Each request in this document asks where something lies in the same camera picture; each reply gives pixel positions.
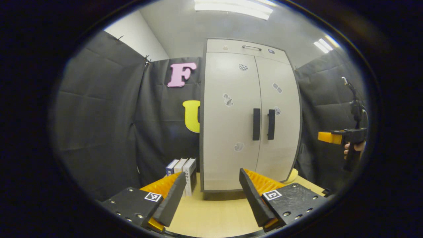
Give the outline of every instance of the book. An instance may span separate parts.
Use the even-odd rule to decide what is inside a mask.
[[[170,164],[168,164],[168,166],[166,167],[166,174],[168,176],[171,176],[172,174],[174,174],[175,172],[173,171],[173,167],[179,162],[179,160],[173,160],[172,162],[170,162]]]
[[[190,158],[184,165],[183,170],[185,172],[185,179],[187,185],[185,185],[186,196],[192,196],[195,185],[197,184],[197,163],[195,158]]]
[[[173,167],[173,172],[176,174],[176,173],[178,173],[178,172],[183,172],[182,171],[182,167],[184,166],[184,164],[186,163],[186,161],[187,161],[188,159],[183,159],[183,158],[181,158],[180,160],[179,160],[179,162]]]

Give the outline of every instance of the checkered sticker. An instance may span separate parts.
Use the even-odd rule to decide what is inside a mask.
[[[270,191],[270,192],[267,192],[267,193],[263,193],[263,195],[268,201],[282,196],[282,194],[280,194],[277,190],[273,190],[273,191]]]
[[[243,65],[243,64],[239,64],[238,66],[239,66],[239,69],[242,70],[242,71],[245,71],[245,70],[248,69],[248,67]]]
[[[144,199],[153,201],[153,202],[157,202],[159,201],[160,197],[162,195],[161,194],[155,194],[155,193],[148,193],[147,196]]]

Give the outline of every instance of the sticker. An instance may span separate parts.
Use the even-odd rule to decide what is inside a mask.
[[[267,201],[273,200],[275,198],[278,198],[280,196],[282,196],[282,194],[280,194],[277,190],[273,190],[267,193],[263,193],[264,197],[266,198]]]
[[[232,98],[228,94],[226,94],[226,93],[223,94],[223,98],[225,99],[225,100],[223,100],[225,105],[227,105],[228,107],[233,105]]]
[[[147,199],[153,202],[158,202],[161,196],[162,196],[161,194],[148,193],[144,199]]]
[[[241,142],[237,142],[237,143],[235,144],[235,146],[233,147],[233,149],[234,149],[236,152],[240,152],[243,148],[244,148],[244,143],[241,143]]]
[[[279,116],[280,115],[280,108],[275,107],[274,110],[275,110],[275,115]]]
[[[240,69],[240,70],[242,70],[242,71],[245,71],[245,70],[247,70],[247,69],[248,69],[248,67],[247,67],[247,66],[245,66],[245,65],[243,65],[243,64],[239,64],[239,65],[238,65],[238,67],[239,67],[239,69]]]

